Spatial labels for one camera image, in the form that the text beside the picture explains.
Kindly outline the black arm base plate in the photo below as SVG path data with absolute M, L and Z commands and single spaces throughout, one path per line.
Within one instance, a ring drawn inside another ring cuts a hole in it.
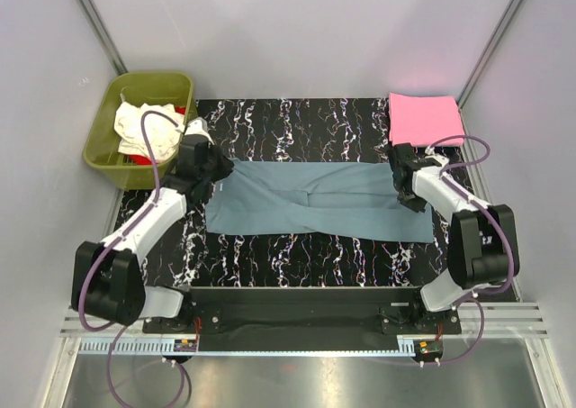
M 148 334 L 190 334 L 219 343 L 319 345 L 322 348 L 376 347 L 400 336 L 459 335 L 459 316 L 424 332 L 399 327 L 417 293 L 414 287 L 193 287 L 186 294 L 189 322 L 153 318 Z

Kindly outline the blue-grey t shirt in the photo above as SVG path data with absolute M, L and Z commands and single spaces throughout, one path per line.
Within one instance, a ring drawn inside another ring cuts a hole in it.
M 205 207 L 210 233 L 320 232 L 363 240 L 430 243 L 432 213 L 401 205 L 386 163 L 234 162 Z

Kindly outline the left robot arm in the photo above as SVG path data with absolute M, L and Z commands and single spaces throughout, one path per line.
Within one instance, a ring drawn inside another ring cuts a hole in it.
M 148 201 L 113 234 L 78 247 L 71 307 L 85 329 L 96 329 L 88 316 L 123 326 L 162 318 L 176 332 L 193 325 L 194 310 L 185 289 L 145 286 L 140 266 L 163 235 L 206 200 L 211 184 L 228 177 L 233 167 L 208 137 L 183 138 L 176 159 Z

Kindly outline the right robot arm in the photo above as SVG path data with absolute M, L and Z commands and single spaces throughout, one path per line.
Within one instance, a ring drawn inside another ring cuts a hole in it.
M 400 204 L 414 212 L 433 207 L 448 223 L 446 270 L 423 285 L 400 316 L 399 327 L 437 329 L 452 311 L 477 294 L 506 292 L 519 272 L 515 216 L 459 185 L 449 158 L 432 149 L 419 155 L 408 143 L 387 150 Z

